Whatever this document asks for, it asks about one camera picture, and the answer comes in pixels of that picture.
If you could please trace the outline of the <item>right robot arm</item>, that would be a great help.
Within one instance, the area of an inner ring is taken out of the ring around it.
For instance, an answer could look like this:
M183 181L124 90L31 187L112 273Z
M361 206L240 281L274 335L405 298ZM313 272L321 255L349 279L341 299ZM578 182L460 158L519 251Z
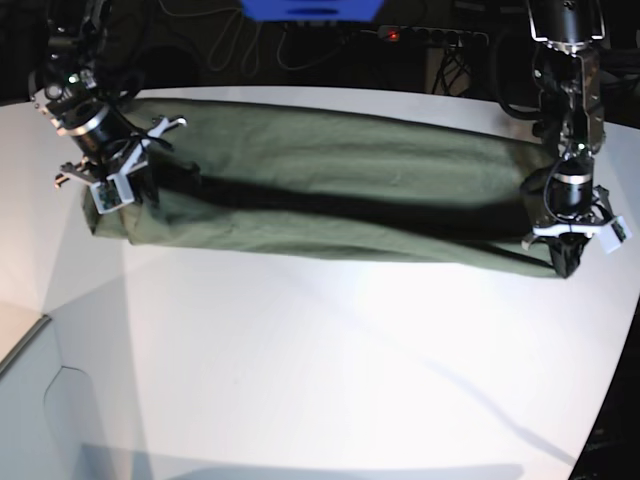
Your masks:
M144 129L125 117L124 106L140 88L112 80L100 70L110 10L108 1L49 2L44 61L29 76L34 108L82 154L79 162L59 167L55 186L82 184L101 214L143 197L158 198L149 147L156 143L171 149L164 134L187 124L182 116L159 116Z

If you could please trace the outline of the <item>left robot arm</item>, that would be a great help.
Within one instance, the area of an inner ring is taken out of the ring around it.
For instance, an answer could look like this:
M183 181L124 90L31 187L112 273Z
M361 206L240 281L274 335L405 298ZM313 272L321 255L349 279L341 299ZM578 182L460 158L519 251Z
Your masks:
M499 103L509 116L532 122L551 158L520 187L532 226L522 246L546 244L556 274L568 278L591 239L611 252L631 236L609 191L594 181L605 140L597 50L605 24L597 1L529 1L526 11L536 44L531 70L539 108L525 112L505 99Z

